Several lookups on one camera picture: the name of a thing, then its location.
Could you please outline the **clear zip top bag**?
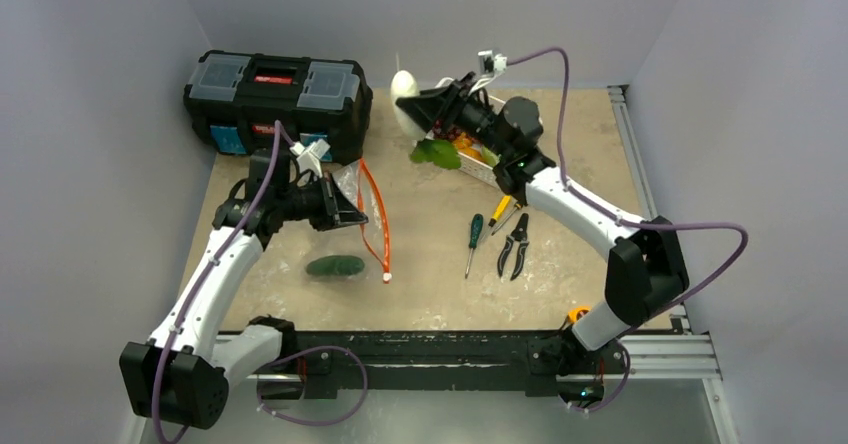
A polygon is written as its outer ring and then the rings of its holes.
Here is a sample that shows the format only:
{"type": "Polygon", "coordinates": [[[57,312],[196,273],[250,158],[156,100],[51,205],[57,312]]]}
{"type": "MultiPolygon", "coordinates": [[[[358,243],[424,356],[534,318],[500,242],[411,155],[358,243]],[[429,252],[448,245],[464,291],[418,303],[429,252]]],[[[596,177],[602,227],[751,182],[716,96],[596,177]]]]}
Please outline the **clear zip top bag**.
{"type": "Polygon", "coordinates": [[[331,173],[346,201],[366,217],[359,224],[359,232],[365,249],[376,260],[382,283],[392,281],[391,235],[386,207],[377,185],[364,158],[331,173]]]}

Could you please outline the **dark green cucumber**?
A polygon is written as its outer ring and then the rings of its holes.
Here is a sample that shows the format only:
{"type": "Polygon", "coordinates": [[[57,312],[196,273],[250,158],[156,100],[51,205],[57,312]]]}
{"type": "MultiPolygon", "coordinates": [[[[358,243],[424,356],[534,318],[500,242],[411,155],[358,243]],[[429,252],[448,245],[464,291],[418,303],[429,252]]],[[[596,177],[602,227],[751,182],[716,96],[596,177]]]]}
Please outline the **dark green cucumber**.
{"type": "Polygon", "coordinates": [[[309,276],[316,278],[348,278],[362,273],[365,262],[354,255],[329,255],[311,261],[305,268],[309,276]]]}

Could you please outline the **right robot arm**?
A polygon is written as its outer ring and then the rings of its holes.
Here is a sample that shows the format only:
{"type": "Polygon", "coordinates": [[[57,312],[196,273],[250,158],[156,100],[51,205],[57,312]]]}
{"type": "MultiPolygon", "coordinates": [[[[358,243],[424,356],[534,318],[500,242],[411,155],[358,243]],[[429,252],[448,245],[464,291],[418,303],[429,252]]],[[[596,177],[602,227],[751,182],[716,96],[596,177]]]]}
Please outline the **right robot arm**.
{"type": "Polygon", "coordinates": [[[600,199],[563,174],[539,148],[538,105],[522,96],[494,109],[469,80],[422,90],[397,72],[390,84],[395,116],[424,137],[435,126],[457,128],[498,157],[498,187],[590,244],[607,262],[603,300],[564,332],[561,356],[576,371],[596,363],[601,347],[662,312],[689,287],[679,239],[669,222],[645,221],[600,199]]]}

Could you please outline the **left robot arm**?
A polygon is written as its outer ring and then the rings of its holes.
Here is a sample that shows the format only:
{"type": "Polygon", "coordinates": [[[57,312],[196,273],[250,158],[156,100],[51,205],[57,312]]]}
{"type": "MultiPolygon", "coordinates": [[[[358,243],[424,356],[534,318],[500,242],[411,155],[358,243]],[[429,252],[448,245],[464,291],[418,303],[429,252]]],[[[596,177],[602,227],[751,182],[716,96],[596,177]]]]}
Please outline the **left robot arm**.
{"type": "Polygon", "coordinates": [[[213,218],[203,258],[164,320],[143,342],[124,347],[119,367],[135,415],[158,424],[209,429],[230,391],[267,366],[305,365],[293,322],[259,316],[231,340],[217,341],[244,278],[289,221],[330,231],[368,221],[322,171],[324,153],[296,144],[255,152],[213,218]]]}

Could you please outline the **green cabbage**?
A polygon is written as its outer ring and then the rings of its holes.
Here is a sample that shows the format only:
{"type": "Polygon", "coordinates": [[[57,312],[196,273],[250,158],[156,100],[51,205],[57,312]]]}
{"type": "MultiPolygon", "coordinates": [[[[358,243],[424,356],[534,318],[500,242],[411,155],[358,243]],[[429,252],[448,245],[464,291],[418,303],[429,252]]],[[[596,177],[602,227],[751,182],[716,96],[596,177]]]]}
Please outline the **green cabbage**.
{"type": "Polygon", "coordinates": [[[481,161],[488,167],[494,168],[499,162],[499,156],[486,147],[480,148],[481,161]]]}

